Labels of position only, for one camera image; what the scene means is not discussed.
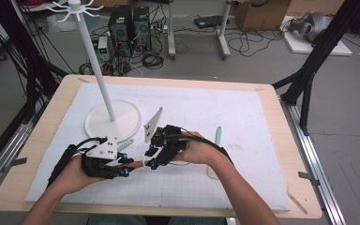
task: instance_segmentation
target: metal frame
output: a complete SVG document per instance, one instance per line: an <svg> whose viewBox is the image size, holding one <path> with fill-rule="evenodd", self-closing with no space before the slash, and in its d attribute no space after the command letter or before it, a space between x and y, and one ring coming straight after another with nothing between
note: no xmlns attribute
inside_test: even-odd
<svg viewBox="0 0 360 225"><path fill-rule="evenodd" d="M291 105L295 105L297 99L304 93L300 126L305 135L308 135L308 109L314 77L359 14L360 0L345 0L333 21L319 35L319 40L305 64L293 75L273 84L275 89L279 89L279 87L289 83L291 84L286 93L281 95L281 99Z"/></svg>
<svg viewBox="0 0 360 225"><path fill-rule="evenodd" d="M31 131L31 126L21 124L16 132L14 132L11 139L7 142L5 149L0 154L0 178L10 169L13 159L23 148L23 145L28 139Z"/></svg>
<svg viewBox="0 0 360 225"><path fill-rule="evenodd" d="M332 221L332 224L346 224L344 217L341 214L338 202L335 199L335 195L330 187L330 184L326 178L325 172L321 165L320 160L318 159L317 153L315 151L314 145L312 144L309 136L304 134L303 129L297 125L300 121L300 112L296 106L287 106L289 113L292 118L292 123L296 130L296 134L299 138L299 142L303 148L305 159L307 160L309 170L311 171L314 180L319 180L320 183L317 186L317 189L320 191L322 196L322 201L325 205L326 212Z"/></svg>
<svg viewBox="0 0 360 225"><path fill-rule="evenodd" d="M169 0L168 3L169 5L168 6L169 8L168 51L169 51L169 56L171 57L172 60L174 60L176 56L176 49L174 45L174 31L173 31L173 1L174 0ZM221 50L223 51L223 56L222 56L223 59L231 55L229 46L227 44L227 40L224 37L224 32L226 31L227 19L229 17L230 8L231 8L231 1L234 0L226 0L224 4L221 26L220 29L217 30L218 42L220 43Z"/></svg>

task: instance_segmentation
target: desk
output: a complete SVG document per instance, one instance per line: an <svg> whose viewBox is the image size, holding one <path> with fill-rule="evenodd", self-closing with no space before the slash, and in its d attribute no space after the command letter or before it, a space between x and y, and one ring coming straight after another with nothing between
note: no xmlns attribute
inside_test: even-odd
<svg viewBox="0 0 360 225"><path fill-rule="evenodd" d="M217 30L218 41L221 46L221 50L223 51L223 59L230 56L229 46L227 45L226 38L224 37L224 32L226 30L227 19L229 17L231 1L226 0L223 15L221 18L221 26L220 29ZM169 56L171 59L175 58L176 49L174 47L174 30L173 30L173 8L172 8L173 0L169 0L169 26L168 26L168 50Z"/></svg>
<svg viewBox="0 0 360 225"><path fill-rule="evenodd" d="M281 168L292 211L277 213L279 218L320 218L321 207L310 182L298 177L298 172L306 172L302 159L289 129L284 113L278 102L274 88L268 84L233 83L233 82L200 82L143 78L105 77L106 83L133 84L148 86L169 86L223 89L256 92L259 95L262 109L269 126L273 145L276 149L279 167ZM29 140L18 158L28 158L27 163L14 166L9 171L0 187L0 211L28 211L32 204L25 202L38 165L45 150L51 143L68 107L72 103L82 83L95 83L93 76L72 75L60 84L52 101L42 114ZM235 217L233 210L228 209L195 209L195 208L161 208L142 206L116 206L99 204L60 203L57 212L88 214L124 214L156 216L190 216L190 217Z"/></svg>

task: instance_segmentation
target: hand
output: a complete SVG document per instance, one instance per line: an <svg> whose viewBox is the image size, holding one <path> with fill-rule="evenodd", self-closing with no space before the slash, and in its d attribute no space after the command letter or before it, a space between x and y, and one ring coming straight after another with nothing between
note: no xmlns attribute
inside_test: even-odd
<svg viewBox="0 0 360 225"><path fill-rule="evenodd" d="M203 136L196 131L183 134L192 134L194 136L203 138ZM195 164L211 165L212 163L214 163L216 158L222 157L224 157L224 155L222 155L216 148L207 143L189 141L187 142L186 149L183 150L183 152L177 154L177 156L174 157L173 161L185 161Z"/></svg>
<svg viewBox="0 0 360 225"><path fill-rule="evenodd" d="M52 188L57 195L64 196L104 180L104 178L100 177L89 177L82 169L81 163L82 156L73 157L48 189Z"/></svg>

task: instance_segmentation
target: wire bundle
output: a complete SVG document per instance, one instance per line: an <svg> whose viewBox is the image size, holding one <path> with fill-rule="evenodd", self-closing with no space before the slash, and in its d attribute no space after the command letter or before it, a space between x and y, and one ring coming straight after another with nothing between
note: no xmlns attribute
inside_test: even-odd
<svg viewBox="0 0 360 225"><path fill-rule="evenodd" d="M113 46L113 54L110 60L104 63L101 66L101 72L103 75L111 76L124 76L128 74L131 70L137 69L141 76L143 73L139 68L145 67L149 69L159 69L163 67L164 59L160 56L163 51L163 44L161 38L163 37L163 27L166 24L167 18L162 8L163 4L151 3L149 18L152 16L151 24L154 27L151 31L151 38L155 41L159 49L146 52L144 48L138 48L138 46L133 46L132 43L138 40L138 37L135 37L130 41L130 51L132 52L131 56L123 55L122 52L127 45L117 45ZM101 26L91 32L90 37L104 37L107 36L108 31L107 25ZM79 67L80 74L94 74L94 71L90 65L88 58L86 57L86 62L80 65Z"/></svg>
<svg viewBox="0 0 360 225"><path fill-rule="evenodd" d="M289 24L290 21L287 21L285 23L283 23L280 27L281 29L278 31L274 31L274 30L264 30L264 31L257 31L255 29L250 29L246 32L243 33L237 33L237 32L232 32L232 33L228 33L226 34L226 36L230 36L230 35L239 35L239 37L233 37L230 38L227 43L229 45L229 47L231 49L233 49L234 51L239 52L241 55L245 56L245 57L250 57L253 56L255 53L258 53L262 50L265 50L268 48L269 44L271 41L273 40L281 40L284 38L284 32L285 28L287 27L287 25ZM235 40L240 40L241 42L241 46L236 49L233 45L232 42L234 42ZM265 46L261 47L260 49L257 49L255 51L251 50L251 46L249 44L249 42L263 42L263 41L267 41L265 43Z"/></svg>
<svg viewBox="0 0 360 225"><path fill-rule="evenodd" d="M19 77L23 76L27 80L27 85L24 86L22 83L22 88L27 95L25 120L28 121L36 114L35 103L39 101L42 107L46 105L61 78L67 73L49 62L46 51L43 55L42 49L45 50L45 47L39 35L41 29L36 29L38 35L33 37L34 40L31 39L9 0L0 1L0 24L10 36L15 48L12 48L1 35L0 44L13 61Z"/></svg>

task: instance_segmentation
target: floor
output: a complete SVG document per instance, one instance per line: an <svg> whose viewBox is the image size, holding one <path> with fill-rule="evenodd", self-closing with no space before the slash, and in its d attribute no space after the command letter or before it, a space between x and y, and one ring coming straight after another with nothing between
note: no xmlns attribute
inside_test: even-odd
<svg viewBox="0 0 360 225"><path fill-rule="evenodd" d="M193 26L187 18L175 19L175 24ZM99 28L107 22L101 19ZM48 34L49 39L67 60L72 69L85 62L86 53L77 30ZM129 77L165 78L233 83L275 83L297 71L306 61L306 54L290 53L283 39L271 41L267 49L251 57L231 50L226 60L221 58L221 49L214 36L195 33L175 34L177 55L171 60L167 49L162 52L164 66L151 70L134 69ZM360 224L360 39L346 37L343 43L352 51L351 57L330 56L314 80L308 131L321 160L329 183L335 193L341 212L348 224ZM251 43L251 49L264 47L266 42ZM237 49L240 40L232 45ZM69 70L47 47L51 61L58 67ZM0 61L0 134L24 103L23 90L9 60ZM286 87L277 90L278 94ZM23 217L18 213L1 213L0 224L17 223ZM52 224L85 224L87 215L56 214ZM283 224L330 224L326 216L317 220L282 219Z"/></svg>

